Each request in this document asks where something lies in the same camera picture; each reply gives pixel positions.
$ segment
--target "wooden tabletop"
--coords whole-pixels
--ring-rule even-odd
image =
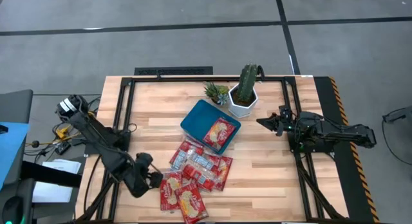
[[[106,77],[104,84],[97,119],[108,127],[113,125],[121,78]],[[296,82],[302,110],[322,115],[314,79],[297,76]],[[233,86],[236,83],[217,84]],[[170,168],[169,160],[183,140],[180,122],[199,99],[212,104],[205,97],[203,87],[202,82],[137,83],[130,122],[138,128],[132,133],[130,155],[149,153],[157,168]],[[289,151],[286,135],[277,137],[256,122],[257,118],[269,117],[272,112],[279,113],[278,107],[284,104],[281,83],[257,82],[255,89],[259,101],[249,117],[239,120],[241,129],[223,154],[234,159],[225,189],[223,192],[201,192],[210,216],[202,221],[305,220],[295,160]],[[291,104],[294,104],[292,89],[288,90]],[[127,95],[128,89],[121,118],[124,117]],[[219,108],[230,115],[227,106]],[[339,213],[348,216],[335,162],[324,153],[314,153],[312,156],[320,190]],[[83,213],[85,190],[96,159],[97,156],[90,156],[86,160],[76,202],[77,217]],[[91,180],[87,207],[100,191],[103,174],[104,167],[99,163]],[[314,197],[309,188],[308,194],[312,216],[316,217]],[[108,216],[110,198],[111,192],[105,202],[104,218]],[[115,221],[182,222],[183,218],[180,210],[160,210],[158,189],[148,191],[141,198],[134,198],[121,183]]]

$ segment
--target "white hexagonal pot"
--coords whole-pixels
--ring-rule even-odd
[[[255,98],[256,98],[255,101],[253,101],[253,103],[251,103],[251,105],[249,105],[248,107],[236,105],[233,102],[232,91],[234,91],[238,86],[239,84],[236,84],[236,86],[234,86],[229,91],[229,99],[230,99],[229,111],[237,118],[244,118],[251,114],[252,109],[256,105],[256,102],[258,102],[259,98],[258,98],[258,94],[256,94],[255,88],[253,88],[253,93],[255,94]]]

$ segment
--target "concrete floor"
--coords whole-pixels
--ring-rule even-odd
[[[283,4],[293,21],[412,16],[412,0]],[[0,5],[0,32],[278,20],[276,0],[3,0]],[[376,147],[358,150],[380,220],[410,223],[411,167],[390,155],[380,121],[412,105],[412,22],[290,26],[290,33],[301,73],[335,77],[350,123],[375,130]],[[106,75],[132,75],[134,67],[214,66],[215,74],[233,74],[249,61],[266,73],[292,73],[280,26],[0,37],[0,92],[99,94]],[[54,109],[63,98],[34,96],[28,141],[52,138]],[[404,121],[386,126],[394,152],[412,162],[410,130]],[[63,157],[81,156],[83,150],[73,147]]]

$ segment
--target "yellow and black hazard tape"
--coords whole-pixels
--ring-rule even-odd
[[[343,124],[348,125],[349,124],[348,123],[348,118],[346,118],[345,110],[343,109],[342,100],[341,100],[341,97],[339,96],[339,92],[337,90],[335,79],[330,77],[330,81],[332,83],[332,87],[333,87],[333,90],[335,92],[335,97],[336,97],[337,104],[339,106],[339,111],[341,112]],[[361,160],[359,159],[359,155],[358,155],[358,152],[356,150],[356,145],[353,142],[350,142],[350,148],[351,148],[355,163],[357,164],[359,177],[360,177],[360,180],[362,181],[362,186],[365,189],[365,195],[366,195],[366,198],[368,199],[368,203],[369,203],[369,206],[370,206],[370,209],[371,209],[371,213],[373,215],[373,220],[375,221],[375,223],[378,223],[379,222],[378,214],[376,212],[375,204],[373,203],[373,200],[372,200],[372,197],[371,197],[371,193],[370,193],[370,190],[369,190],[369,187],[368,187],[368,183],[366,183],[365,173],[363,172],[363,169],[362,169]]]

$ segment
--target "yellow connector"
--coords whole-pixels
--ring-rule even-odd
[[[64,138],[66,138],[66,137],[67,137],[66,134],[69,132],[69,128],[70,128],[70,125],[68,125],[67,127],[63,127],[63,128],[57,129],[57,130],[56,130],[57,136],[58,136],[61,140],[64,139]]]

